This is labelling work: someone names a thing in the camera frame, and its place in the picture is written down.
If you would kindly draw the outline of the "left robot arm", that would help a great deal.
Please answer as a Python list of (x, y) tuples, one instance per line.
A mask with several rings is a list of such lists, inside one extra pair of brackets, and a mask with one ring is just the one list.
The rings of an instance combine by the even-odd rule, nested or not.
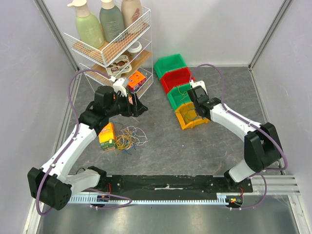
[(114, 116), (138, 117), (147, 111), (136, 94), (123, 95), (111, 86), (100, 86), (64, 144), (41, 168), (31, 168), (27, 174), (31, 196), (39, 204), (61, 210), (71, 196), (93, 188), (97, 192), (107, 186), (106, 172), (91, 166), (84, 172), (69, 175), (74, 163), (86, 147), (99, 135)]

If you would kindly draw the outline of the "far green plastic bin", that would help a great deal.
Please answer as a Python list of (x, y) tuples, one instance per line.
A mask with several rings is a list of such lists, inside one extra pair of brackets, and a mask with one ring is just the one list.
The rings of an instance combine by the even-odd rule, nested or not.
[(175, 54), (160, 58), (154, 65), (158, 79), (161, 79), (167, 72), (187, 67), (181, 54)]

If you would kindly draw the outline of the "paper cup with lid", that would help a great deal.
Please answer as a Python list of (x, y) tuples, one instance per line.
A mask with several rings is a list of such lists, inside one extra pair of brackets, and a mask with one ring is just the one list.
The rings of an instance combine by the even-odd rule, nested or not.
[(139, 53), (142, 50), (142, 45), (139, 41), (135, 41), (131, 46), (129, 46), (129, 48), (127, 49), (127, 51), (131, 54), (135, 54), (135, 53)]

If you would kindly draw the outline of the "near green plastic bin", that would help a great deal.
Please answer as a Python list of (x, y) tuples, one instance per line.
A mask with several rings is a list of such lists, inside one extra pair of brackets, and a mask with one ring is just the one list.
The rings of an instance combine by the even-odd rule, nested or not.
[(190, 89), (190, 83), (186, 83), (180, 86), (173, 87), (171, 91), (167, 94), (167, 98), (174, 111), (178, 109), (182, 104), (191, 101), (187, 92)]

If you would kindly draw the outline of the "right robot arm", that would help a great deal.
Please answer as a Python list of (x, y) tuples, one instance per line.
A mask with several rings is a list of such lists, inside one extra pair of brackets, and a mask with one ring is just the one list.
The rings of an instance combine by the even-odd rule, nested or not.
[(224, 173), (223, 186), (227, 191), (236, 191), (243, 180), (268, 169), (283, 157), (273, 124), (251, 121), (233, 111), (220, 99), (209, 98), (206, 88), (199, 82), (191, 84), (188, 95), (199, 116), (222, 125), (244, 143), (243, 160)]

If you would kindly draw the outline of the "light green pump bottle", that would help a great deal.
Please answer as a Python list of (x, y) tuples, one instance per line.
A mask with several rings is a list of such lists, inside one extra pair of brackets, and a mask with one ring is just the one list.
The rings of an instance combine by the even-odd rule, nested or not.
[(87, 0), (73, 0), (67, 4), (76, 11), (76, 29), (82, 42), (100, 48), (105, 39), (97, 17), (89, 10)]

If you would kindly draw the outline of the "red plastic bin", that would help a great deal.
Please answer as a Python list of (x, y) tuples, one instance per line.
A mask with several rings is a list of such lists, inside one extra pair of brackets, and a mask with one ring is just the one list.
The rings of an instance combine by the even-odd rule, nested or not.
[(165, 93), (168, 94), (174, 87), (189, 83), (190, 76), (190, 69), (188, 67), (184, 67), (165, 73), (160, 79), (160, 83)]

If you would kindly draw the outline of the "green plastic bin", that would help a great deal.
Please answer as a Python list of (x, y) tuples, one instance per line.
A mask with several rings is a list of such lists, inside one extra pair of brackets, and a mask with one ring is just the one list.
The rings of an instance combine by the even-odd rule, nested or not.
[(190, 89), (190, 83), (186, 83), (180, 86), (173, 87), (171, 91), (167, 94), (167, 98), (174, 111), (178, 109), (182, 104), (191, 101), (187, 92)]
[(175, 54), (160, 58), (154, 65), (158, 79), (161, 79), (167, 72), (187, 67), (181, 54)]

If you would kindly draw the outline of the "dark green bottle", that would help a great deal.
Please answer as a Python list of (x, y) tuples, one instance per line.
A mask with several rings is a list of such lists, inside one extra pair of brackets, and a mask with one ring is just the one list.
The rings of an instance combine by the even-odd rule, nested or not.
[(101, 0), (99, 20), (108, 42), (112, 42), (125, 30), (121, 10), (113, 0)]

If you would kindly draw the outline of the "beige brown bottle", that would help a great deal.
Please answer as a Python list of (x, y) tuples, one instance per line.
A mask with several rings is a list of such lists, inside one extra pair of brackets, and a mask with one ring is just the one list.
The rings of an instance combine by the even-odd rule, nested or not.
[(129, 34), (135, 34), (140, 30), (140, 23), (136, 21), (142, 16), (142, 6), (140, 0), (123, 0), (121, 12), (124, 26)]

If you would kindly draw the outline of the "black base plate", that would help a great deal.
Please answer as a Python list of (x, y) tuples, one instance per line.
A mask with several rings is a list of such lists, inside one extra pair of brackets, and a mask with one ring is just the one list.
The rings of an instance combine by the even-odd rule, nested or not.
[(230, 182), (228, 178), (214, 175), (107, 175), (99, 180), (95, 189), (114, 194), (135, 190), (207, 191), (212, 193), (252, 193), (249, 179)]

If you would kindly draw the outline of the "yogurt multipack carton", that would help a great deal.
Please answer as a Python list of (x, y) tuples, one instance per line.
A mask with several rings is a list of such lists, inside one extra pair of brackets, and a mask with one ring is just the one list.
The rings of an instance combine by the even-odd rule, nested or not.
[(109, 76), (120, 78), (123, 74), (132, 70), (131, 63), (127, 55), (119, 56), (114, 62), (107, 66)]

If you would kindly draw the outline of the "orange green juice carton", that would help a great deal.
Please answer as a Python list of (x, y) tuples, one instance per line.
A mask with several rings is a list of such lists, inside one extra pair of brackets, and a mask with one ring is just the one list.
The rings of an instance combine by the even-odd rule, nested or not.
[(100, 147), (103, 151), (115, 148), (116, 136), (113, 123), (109, 122), (98, 135)]

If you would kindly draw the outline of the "orange purple box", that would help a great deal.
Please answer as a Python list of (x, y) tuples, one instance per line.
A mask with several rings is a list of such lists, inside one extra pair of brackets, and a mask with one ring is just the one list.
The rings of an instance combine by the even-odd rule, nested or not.
[(129, 77), (128, 88), (131, 92), (136, 92), (146, 81), (146, 76), (140, 71), (135, 71)]

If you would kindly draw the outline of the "yellow plastic bin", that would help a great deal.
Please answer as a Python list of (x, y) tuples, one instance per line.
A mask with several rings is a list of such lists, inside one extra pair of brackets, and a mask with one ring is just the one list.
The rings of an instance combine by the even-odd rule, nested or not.
[(175, 115), (182, 130), (192, 129), (200, 124), (210, 122), (207, 118), (203, 118), (196, 113), (195, 106), (192, 102), (182, 104), (175, 110)]

